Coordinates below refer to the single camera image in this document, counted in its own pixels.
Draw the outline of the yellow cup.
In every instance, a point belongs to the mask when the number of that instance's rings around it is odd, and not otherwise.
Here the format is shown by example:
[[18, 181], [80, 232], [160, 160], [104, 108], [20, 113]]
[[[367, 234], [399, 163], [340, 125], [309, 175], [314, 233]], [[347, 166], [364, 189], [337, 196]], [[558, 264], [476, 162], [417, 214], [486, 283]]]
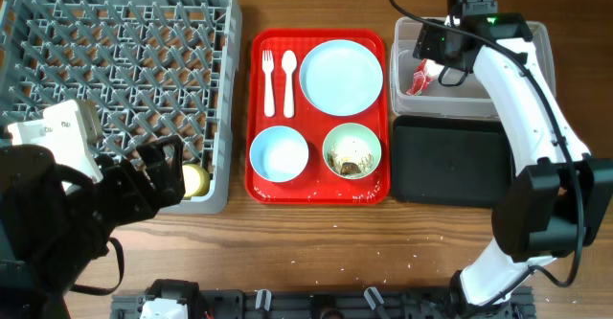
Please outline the yellow cup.
[[184, 164], [182, 166], [185, 198], [204, 196], [210, 189], [210, 175], [202, 167], [196, 164]]

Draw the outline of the red sauce packet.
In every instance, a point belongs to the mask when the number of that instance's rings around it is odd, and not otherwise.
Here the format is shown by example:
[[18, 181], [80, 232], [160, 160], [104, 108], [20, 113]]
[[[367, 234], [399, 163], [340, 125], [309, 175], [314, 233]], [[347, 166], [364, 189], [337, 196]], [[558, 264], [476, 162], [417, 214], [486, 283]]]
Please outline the red sauce packet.
[[417, 67], [413, 74], [412, 84], [407, 90], [406, 94], [409, 96], [418, 96], [421, 92], [427, 88], [429, 83], [434, 78], [429, 71], [430, 60], [424, 59]]

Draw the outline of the light blue bowl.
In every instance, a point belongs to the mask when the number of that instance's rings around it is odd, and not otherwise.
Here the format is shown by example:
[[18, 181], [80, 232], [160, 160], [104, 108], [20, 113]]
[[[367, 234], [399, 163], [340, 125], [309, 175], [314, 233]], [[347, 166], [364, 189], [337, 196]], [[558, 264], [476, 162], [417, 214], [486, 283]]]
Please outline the light blue bowl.
[[261, 131], [251, 143], [251, 167], [266, 181], [284, 183], [299, 176], [307, 166], [309, 150], [300, 132], [285, 125]]

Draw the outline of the light blue plate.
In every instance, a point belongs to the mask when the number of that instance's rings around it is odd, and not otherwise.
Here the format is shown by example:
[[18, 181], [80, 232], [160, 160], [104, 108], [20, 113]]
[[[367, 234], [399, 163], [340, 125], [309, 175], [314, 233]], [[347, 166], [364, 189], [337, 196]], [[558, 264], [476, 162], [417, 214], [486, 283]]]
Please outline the light blue plate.
[[303, 59], [299, 83], [319, 111], [336, 117], [359, 114], [378, 99], [383, 72], [375, 54], [346, 39], [323, 42]]

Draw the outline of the light green bowl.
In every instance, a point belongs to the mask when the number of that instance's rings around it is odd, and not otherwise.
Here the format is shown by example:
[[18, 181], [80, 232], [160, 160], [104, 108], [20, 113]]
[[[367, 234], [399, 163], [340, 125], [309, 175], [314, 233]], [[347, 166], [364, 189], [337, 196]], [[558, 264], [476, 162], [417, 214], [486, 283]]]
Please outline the light green bowl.
[[334, 127], [325, 137], [322, 156], [328, 169], [346, 180], [365, 178], [382, 161], [382, 146], [375, 133], [358, 123]]

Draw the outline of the white plastic fork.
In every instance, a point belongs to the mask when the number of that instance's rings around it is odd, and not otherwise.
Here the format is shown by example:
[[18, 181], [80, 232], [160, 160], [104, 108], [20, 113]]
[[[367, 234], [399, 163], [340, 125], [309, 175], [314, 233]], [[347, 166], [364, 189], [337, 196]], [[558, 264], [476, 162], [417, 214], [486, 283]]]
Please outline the white plastic fork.
[[272, 52], [264, 50], [262, 52], [262, 70], [264, 72], [264, 115], [271, 118], [275, 115], [274, 89], [272, 84], [272, 73], [274, 71], [274, 58]]

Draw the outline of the white plastic spoon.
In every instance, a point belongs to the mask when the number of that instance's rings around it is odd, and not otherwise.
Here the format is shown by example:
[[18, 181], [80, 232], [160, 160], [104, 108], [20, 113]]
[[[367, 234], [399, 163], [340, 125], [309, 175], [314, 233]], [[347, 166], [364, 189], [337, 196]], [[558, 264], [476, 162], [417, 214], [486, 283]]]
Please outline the white plastic spoon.
[[286, 118], [293, 118], [295, 114], [293, 73], [297, 68], [297, 58], [293, 51], [287, 50], [284, 52], [282, 57], [282, 68], [285, 74], [284, 116]]

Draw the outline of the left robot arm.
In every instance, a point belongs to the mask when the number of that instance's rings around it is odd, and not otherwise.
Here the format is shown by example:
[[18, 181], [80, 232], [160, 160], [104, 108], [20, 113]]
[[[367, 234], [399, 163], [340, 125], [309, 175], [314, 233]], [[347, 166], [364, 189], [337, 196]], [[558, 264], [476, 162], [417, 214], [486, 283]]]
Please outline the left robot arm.
[[109, 289], [78, 285], [83, 269], [113, 247], [119, 226], [153, 218], [185, 193], [183, 144], [166, 137], [137, 148], [143, 170], [107, 156], [95, 161], [102, 180], [60, 165], [41, 146], [1, 149], [1, 315], [65, 318], [69, 291], [103, 296]]

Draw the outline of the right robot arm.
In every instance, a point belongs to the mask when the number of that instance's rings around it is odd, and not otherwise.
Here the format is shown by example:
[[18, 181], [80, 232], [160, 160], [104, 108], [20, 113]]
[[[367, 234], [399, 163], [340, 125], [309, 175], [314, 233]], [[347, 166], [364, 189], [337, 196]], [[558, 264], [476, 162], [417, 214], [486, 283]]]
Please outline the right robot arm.
[[511, 146], [516, 175], [492, 210], [493, 240], [456, 279], [471, 315], [509, 300], [558, 259], [579, 261], [612, 197], [612, 163], [592, 156], [569, 126], [537, 62], [533, 34], [495, 0], [447, 0], [445, 21], [426, 19], [415, 57], [473, 75]]

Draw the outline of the grey dishwasher rack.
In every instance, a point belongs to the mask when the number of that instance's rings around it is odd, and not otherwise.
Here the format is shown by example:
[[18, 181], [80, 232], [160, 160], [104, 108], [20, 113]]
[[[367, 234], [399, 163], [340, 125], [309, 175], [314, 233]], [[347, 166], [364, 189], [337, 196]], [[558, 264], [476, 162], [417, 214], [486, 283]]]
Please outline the grey dishwasher rack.
[[217, 214], [228, 200], [238, 0], [1, 0], [1, 123], [69, 100], [97, 107], [97, 156], [142, 166], [137, 147], [178, 136], [208, 191], [172, 207]]

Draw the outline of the clear plastic bin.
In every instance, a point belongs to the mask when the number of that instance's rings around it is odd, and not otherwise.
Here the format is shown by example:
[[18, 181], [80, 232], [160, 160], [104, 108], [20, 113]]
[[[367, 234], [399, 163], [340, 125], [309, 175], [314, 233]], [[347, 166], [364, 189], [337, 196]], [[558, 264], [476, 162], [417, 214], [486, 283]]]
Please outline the clear plastic bin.
[[421, 94], [409, 95], [413, 76], [420, 60], [413, 57], [421, 23], [401, 17], [395, 25], [395, 38], [390, 52], [390, 97], [397, 115], [415, 115], [450, 119], [499, 119], [486, 89], [469, 75], [457, 87], [441, 86], [432, 80]]

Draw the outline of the black tray bin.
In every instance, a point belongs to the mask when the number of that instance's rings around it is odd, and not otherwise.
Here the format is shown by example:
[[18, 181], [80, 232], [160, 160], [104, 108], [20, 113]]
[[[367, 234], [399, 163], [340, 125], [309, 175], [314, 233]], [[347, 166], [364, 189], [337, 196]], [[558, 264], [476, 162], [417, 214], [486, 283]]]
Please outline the black tray bin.
[[490, 209], [515, 177], [496, 121], [399, 116], [390, 151], [391, 196], [401, 202]]

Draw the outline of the red serving tray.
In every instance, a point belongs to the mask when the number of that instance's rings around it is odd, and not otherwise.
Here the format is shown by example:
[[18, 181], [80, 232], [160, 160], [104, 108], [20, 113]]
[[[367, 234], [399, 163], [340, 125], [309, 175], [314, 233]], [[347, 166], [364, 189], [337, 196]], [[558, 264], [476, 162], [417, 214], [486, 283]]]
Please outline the red serving tray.
[[[302, 60], [317, 45], [334, 39], [354, 41], [372, 52], [381, 66], [385, 64], [386, 47], [378, 34], [367, 29], [269, 29], [254, 39], [251, 50], [249, 109], [246, 129], [246, 153], [253, 140], [263, 130], [274, 125], [286, 125], [300, 132], [309, 149], [308, 163], [295, 179], [284, 183], [265, 180], [254, 171], [249, 156], [245, 157], [245, 188], [264, 204], [279, 205], [374, 205], [387, 196], [391, 185], [389, 156], [389, 121], [387, 94], [381, 92], [366, 111], [353, 117], [341, 118], [317, 110], [307, 101], [299, 83], [294, 84], [296, 116], [283, 116], [284, 71], [281, 58], [284, 51], [294, 51]], [[262, 53], [270, 51], [275, 61], [272, 83], [277, 113], [264, 116], [264, 72]], [[328, 167], [322, 151], [326, 135], [337, 125], [357, 123], [369, 128], [382, 147], [382, 159], [374, 172], [362, 179], [345, 180]]]

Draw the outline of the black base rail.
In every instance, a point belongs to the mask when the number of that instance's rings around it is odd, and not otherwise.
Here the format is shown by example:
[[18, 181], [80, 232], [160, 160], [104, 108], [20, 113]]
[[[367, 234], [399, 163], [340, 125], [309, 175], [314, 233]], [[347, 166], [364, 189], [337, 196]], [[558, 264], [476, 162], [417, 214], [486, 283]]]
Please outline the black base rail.
[[471, 309], [446, 286], [384, 291], [272, 292], [201, 290], [197, 283], [157, 280], [144, 292], [112, 298], [112, 318], [536, 318], [533, 290], [517, 288], [489, 308]]

